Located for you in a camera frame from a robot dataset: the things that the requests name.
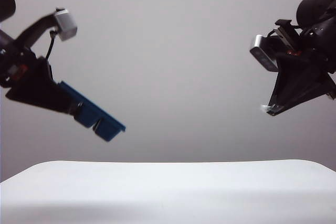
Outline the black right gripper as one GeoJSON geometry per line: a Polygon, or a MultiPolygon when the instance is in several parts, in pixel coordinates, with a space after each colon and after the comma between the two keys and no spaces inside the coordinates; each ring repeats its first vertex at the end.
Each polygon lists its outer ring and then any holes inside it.
{"type": "Polygon", "coordinates": [[[335,73],[335,17],[293,26],[285,21],[290,46],[278,59],[278,76],[267,104],[276,116],[297,105],[327,95],[335,99],[335,82],[323,73],[335,73]]]}

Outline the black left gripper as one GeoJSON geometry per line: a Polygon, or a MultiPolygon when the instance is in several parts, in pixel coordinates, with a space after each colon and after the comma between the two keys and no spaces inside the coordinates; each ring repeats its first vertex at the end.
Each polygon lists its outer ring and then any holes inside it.
{"type": "Polygon", "coordinates": [[[1,87],[11,87],[5,97],[16,102],[74,116],[82,110],[83,103],[53,80],[48,61],[31,49],[1,47],[1,87]]]}

